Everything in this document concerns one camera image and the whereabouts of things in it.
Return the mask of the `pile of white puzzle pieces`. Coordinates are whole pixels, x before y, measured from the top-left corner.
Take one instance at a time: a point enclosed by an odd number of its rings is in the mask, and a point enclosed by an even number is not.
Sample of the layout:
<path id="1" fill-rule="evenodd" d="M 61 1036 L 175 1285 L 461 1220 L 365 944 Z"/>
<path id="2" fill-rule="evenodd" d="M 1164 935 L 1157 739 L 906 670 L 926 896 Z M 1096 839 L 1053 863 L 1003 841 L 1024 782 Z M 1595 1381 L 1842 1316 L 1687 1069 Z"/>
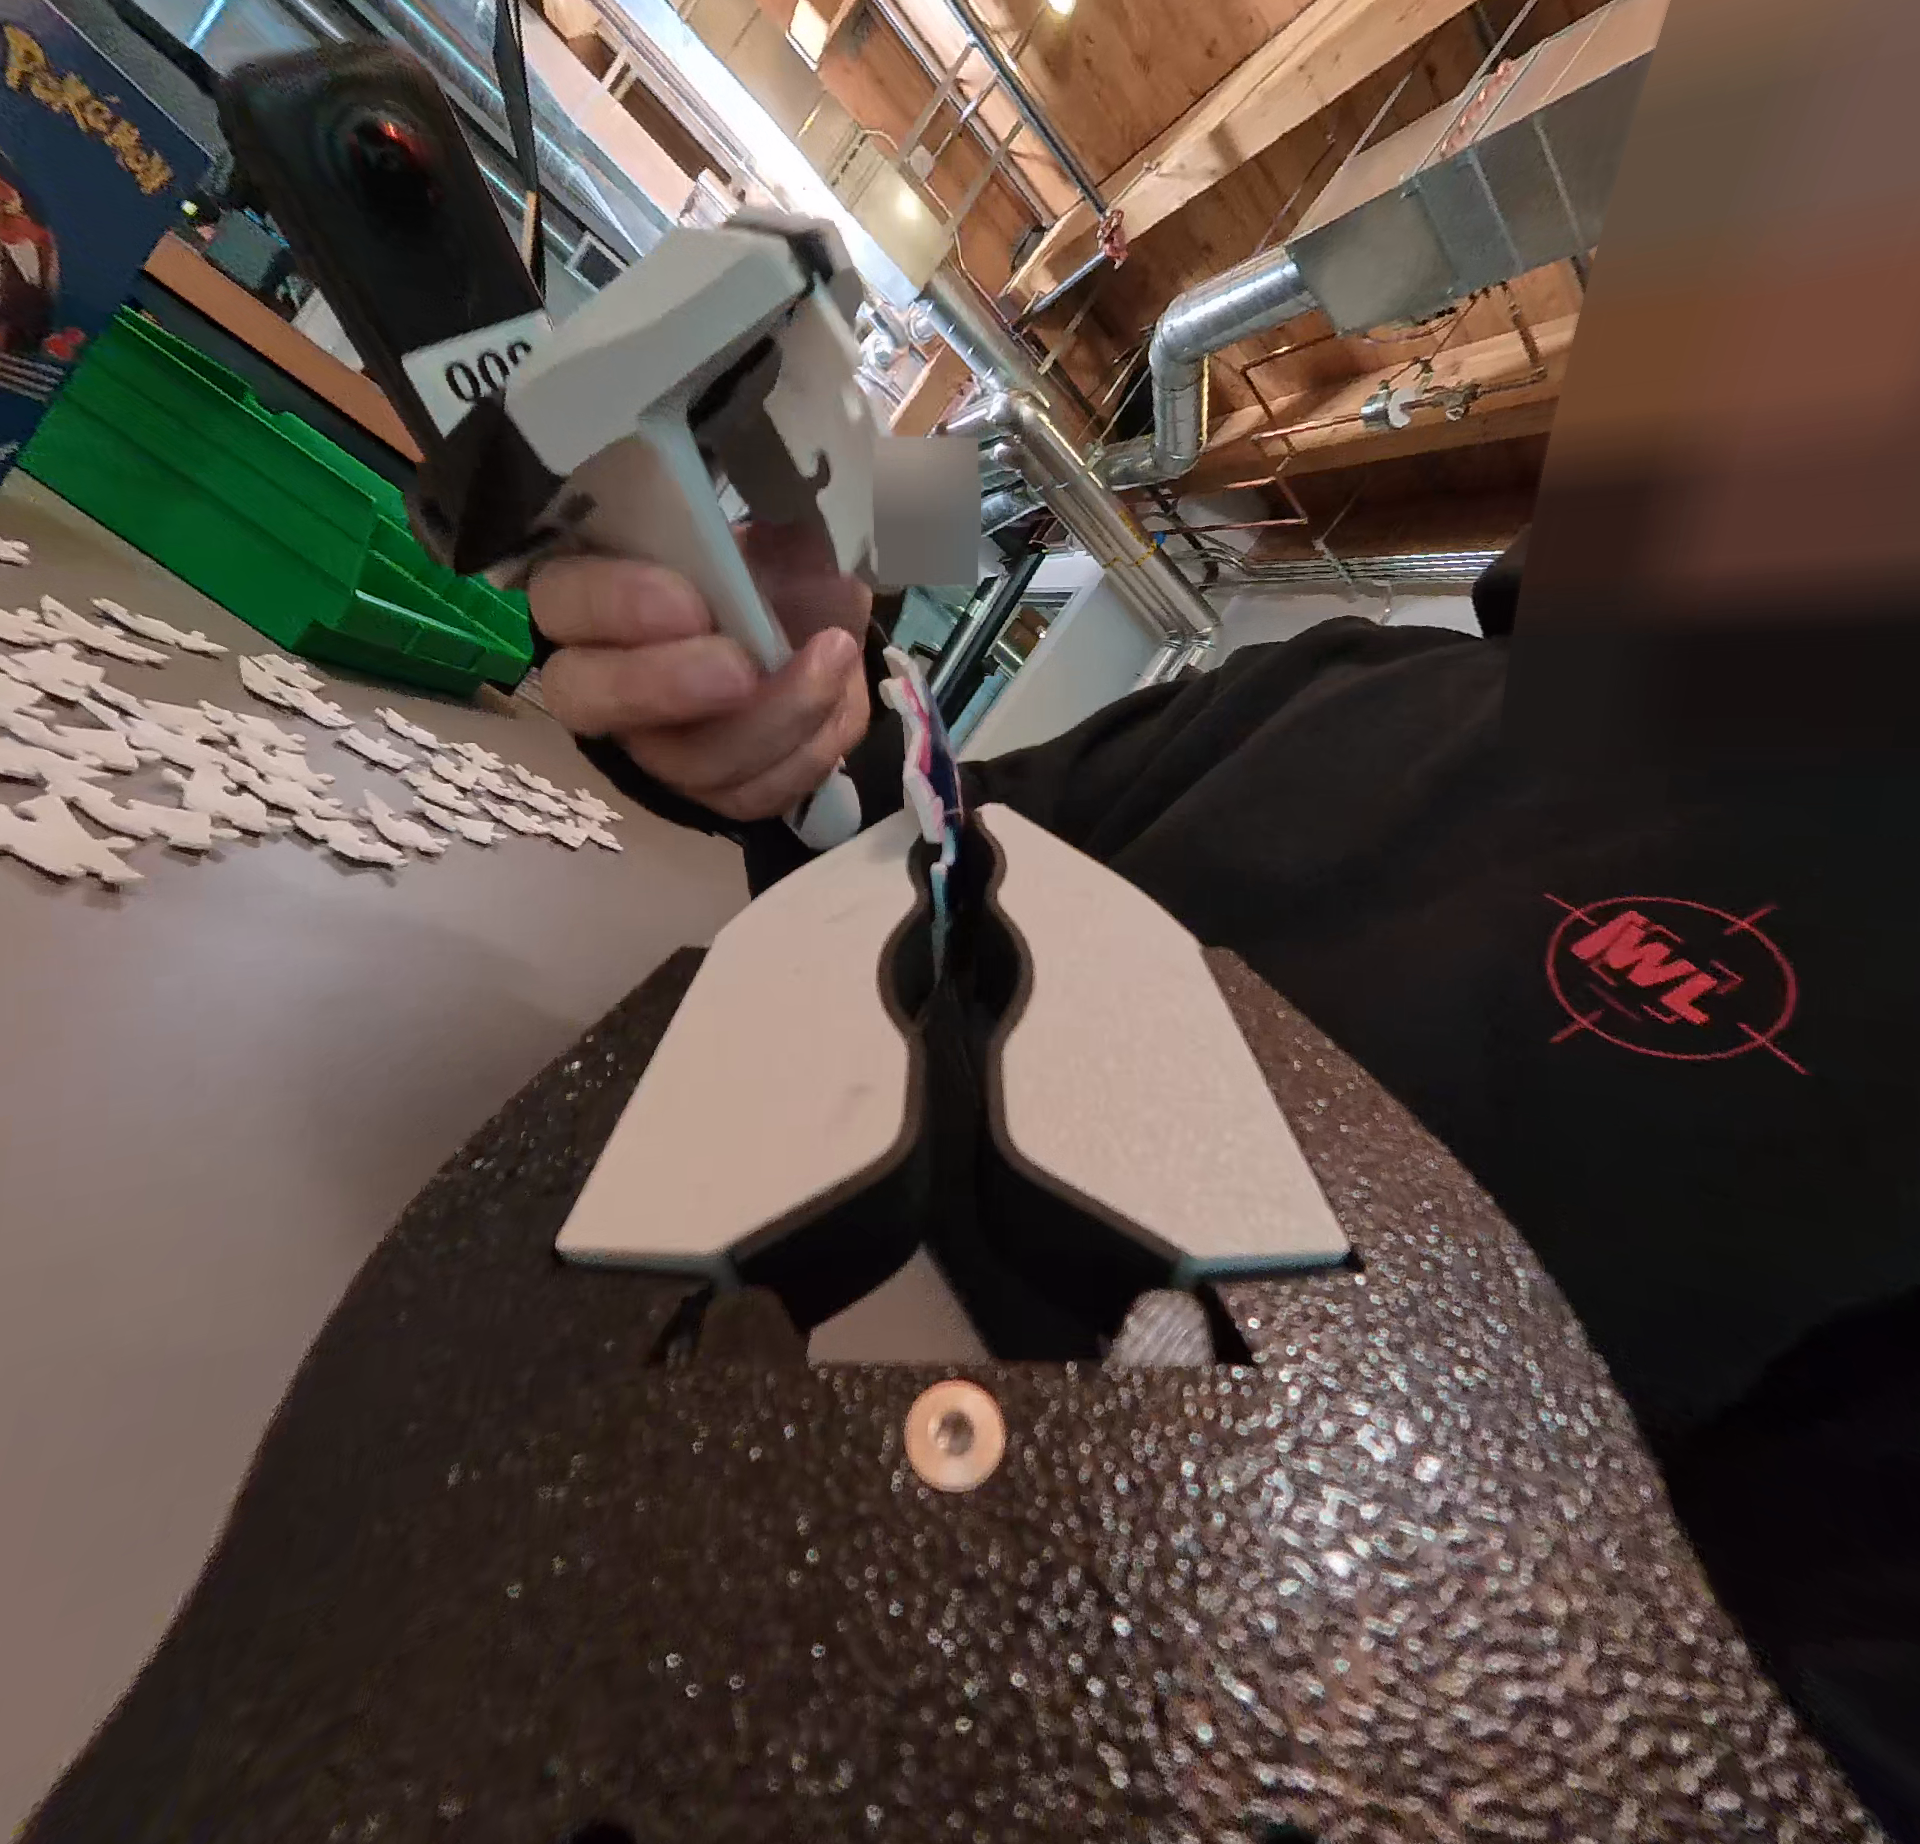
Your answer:
<path id="1" fill-rule="evenodd" d="M 346 872 L 525 839 L 621 854 L 621 811 L 272 649 L 231 649 L 99 591 L 5 590 L 3 849 L 53 882 L 139 885 L 294 837 Z"/>

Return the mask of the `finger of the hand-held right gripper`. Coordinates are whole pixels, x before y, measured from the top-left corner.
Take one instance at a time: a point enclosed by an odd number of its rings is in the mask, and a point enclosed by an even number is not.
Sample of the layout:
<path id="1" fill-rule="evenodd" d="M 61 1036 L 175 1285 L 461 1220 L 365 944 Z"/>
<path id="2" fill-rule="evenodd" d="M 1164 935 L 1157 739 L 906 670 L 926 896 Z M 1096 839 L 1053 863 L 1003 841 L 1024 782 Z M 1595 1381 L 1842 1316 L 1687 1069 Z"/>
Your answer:
<path id="1" fill-rule="evenodd" d="M 517 369 L 504 411 L 558 483 L 653 418 L 714 440 L 768 402 L 793 319 L 823 289 L 823 226 L 672 230 Z"/>

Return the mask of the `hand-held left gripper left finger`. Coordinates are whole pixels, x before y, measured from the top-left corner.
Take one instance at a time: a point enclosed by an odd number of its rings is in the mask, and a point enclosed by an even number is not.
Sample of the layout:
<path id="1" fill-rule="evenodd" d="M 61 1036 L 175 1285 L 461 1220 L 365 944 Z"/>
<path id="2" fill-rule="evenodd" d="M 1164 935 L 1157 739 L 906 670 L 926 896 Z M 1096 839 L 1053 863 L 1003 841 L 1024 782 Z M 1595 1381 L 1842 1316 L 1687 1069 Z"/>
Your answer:
<path id="1" fill-rule="evenodd" d="M 801 1331 L 919 1242 L 917 824 L 896 811 L 755 897 L 709 944 L 568 1212 L 558 1258 L 760 1290 Z"/>

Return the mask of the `rectangular metal duct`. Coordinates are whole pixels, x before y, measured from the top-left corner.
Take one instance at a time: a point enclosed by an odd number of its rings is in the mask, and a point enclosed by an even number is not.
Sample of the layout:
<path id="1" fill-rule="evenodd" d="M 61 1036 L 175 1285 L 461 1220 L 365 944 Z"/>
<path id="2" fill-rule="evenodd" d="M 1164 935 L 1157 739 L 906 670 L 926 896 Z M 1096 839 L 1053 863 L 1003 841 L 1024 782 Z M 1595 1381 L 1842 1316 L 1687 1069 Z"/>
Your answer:
<path id="1" fill-rule="evenodd" d="M 1552 106 L 1426 167 L 1357 162 L 1285 252 L 1337 333 L 1429 318 L 1593 252 L 1625 141 L 1612 112 Z"/>

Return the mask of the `curved jigsaw puzzle piece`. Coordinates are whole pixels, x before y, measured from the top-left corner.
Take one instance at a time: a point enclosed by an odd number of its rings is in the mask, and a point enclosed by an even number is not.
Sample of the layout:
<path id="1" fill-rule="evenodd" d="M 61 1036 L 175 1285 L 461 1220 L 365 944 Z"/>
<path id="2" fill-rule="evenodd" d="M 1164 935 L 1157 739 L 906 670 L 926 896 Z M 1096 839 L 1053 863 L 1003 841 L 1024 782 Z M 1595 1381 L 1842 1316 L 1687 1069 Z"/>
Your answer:
<path id="1" fill-rule="evenodd" d="M 877 586 L 878 428 L 852 329 L 828 289 L 756 343 L 708 442 L 752 520 L 815 530 L 843 575 Z"/>
<path id="2" fill-rule="evenodd" d="M 886 677 L 878 696 L 900 721 L 900 796 L 928 851 L 930 960 L 935 974 L 942 976 L 967 886 L 969 807 L 958 759 L 922 666 L 893 644 L 880 657 Z"/>

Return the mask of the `blue puzzle ball box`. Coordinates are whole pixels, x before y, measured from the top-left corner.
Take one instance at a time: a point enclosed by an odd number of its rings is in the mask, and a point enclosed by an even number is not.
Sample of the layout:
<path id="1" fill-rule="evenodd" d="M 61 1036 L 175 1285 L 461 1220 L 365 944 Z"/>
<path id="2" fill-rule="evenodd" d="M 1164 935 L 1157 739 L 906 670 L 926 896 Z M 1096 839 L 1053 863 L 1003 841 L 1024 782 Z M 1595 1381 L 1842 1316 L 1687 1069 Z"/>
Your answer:
<path id="1" fill-rule="evenodd" d="M 3 0 L 3 471 L 21 461 L 182 201 L 203 119 L 102 0 Z"/>

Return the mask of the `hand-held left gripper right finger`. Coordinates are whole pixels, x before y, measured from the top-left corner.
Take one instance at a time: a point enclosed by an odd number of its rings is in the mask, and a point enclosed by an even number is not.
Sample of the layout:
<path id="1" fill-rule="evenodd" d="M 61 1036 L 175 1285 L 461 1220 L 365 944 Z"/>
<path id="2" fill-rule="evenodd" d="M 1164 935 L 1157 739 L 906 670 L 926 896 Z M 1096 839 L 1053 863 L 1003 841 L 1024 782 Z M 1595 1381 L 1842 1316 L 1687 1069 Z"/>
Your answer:
<path id="1" fill-rule="evenodd" d="M 978 811 L 969 863 L 973 1236 L 1048 1350 L 1111 1350 L 1144 1295 L 1351 1265 L 1180 922 L 1009 805 Z"/>

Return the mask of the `stacked green plastic bins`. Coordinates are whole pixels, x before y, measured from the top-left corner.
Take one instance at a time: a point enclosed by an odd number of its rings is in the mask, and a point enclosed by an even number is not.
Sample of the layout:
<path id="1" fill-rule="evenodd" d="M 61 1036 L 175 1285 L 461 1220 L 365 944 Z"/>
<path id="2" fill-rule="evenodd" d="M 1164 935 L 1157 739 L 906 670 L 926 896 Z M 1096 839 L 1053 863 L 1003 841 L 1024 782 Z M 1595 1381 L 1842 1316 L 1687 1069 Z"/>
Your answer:
<path id="1" fill-rule="evenodd" d="M 21 467 L 304 657 L 461 699 L 531 669 L 520 593 L 442 567 L 397 486 L 128 306 Z"/>

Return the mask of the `person's right hand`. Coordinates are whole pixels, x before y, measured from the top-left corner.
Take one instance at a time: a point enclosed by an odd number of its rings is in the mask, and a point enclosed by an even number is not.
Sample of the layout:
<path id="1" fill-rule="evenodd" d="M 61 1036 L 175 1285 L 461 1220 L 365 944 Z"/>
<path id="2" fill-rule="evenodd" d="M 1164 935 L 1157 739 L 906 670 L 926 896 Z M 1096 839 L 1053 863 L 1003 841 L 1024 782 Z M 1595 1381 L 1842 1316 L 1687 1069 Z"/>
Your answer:
<path id="1" fill-rule="evenodd" d="M 546 712 L 692 805 L 755 822 L 810 801 L 865 735 L 874 593 L 810 528 L 743 520 L 733 535 L 790 646 L 774 670 L 653 562 L 556 558 L 525 593 L 551 644 Z"/>

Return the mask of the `silver elbow duct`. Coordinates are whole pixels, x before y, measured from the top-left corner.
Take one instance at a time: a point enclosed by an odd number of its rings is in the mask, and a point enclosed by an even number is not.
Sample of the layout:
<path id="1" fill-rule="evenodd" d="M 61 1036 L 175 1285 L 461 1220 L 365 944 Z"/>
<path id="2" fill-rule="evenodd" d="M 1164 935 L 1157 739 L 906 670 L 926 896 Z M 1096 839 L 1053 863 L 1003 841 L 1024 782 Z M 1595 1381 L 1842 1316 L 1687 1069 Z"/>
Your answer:
<path id="1" fill-rule="evenodd" d="M 1303 268 L 1284 245 L 1216 272 L 1167 305 L 1148 344 L 1155 431 L 1144 484 L 1166 484 L 1197 463 L 1211 428 L 1212 356 L 1315 306 Z"/>

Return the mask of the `wooden counter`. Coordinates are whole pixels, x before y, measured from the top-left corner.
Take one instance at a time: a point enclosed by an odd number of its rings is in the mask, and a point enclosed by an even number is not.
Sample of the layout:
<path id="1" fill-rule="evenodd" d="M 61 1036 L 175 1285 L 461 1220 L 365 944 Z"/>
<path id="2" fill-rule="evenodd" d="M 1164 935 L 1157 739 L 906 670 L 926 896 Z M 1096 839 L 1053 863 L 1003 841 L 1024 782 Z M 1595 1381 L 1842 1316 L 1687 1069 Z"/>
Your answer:
<path id="1" fill-rule="evenodd" d="M 361 369 L 324 348 L 261 297 L 203 259 L 181 237 L 165 235 L 145 261 L 145 272 L 167 295 L 182 301 L 251 353 L 266 361 L 288 382 L 320 399 L 336 416 L 370 434 L 407 464 L 420 463 L 420 445 L 383 392 Z"/>

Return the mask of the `long silver pipe duct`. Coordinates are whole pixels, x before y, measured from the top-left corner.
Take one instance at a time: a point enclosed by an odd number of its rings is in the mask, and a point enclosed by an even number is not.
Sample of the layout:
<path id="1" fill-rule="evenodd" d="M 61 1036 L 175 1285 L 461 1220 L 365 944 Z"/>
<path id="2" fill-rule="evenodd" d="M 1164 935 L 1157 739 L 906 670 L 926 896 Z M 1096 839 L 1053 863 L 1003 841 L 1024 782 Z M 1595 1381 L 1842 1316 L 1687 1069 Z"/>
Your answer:
<path id="1" fill-rule="evenodd" d="M 1041 503 L 1116 583 L 1121 596 L 1164 642 L 1202 653 L 1218 639 L 1206 598 L 1151 544 L 1134 514 L 1057 425 L 1044 378 L 980 287 L 940 263 L 923 287 L 945 343 L 980 382 L 980 396 L 945 431 L 982 450 L 1007 445 L 1003 464 L 1021 471 Z"/>

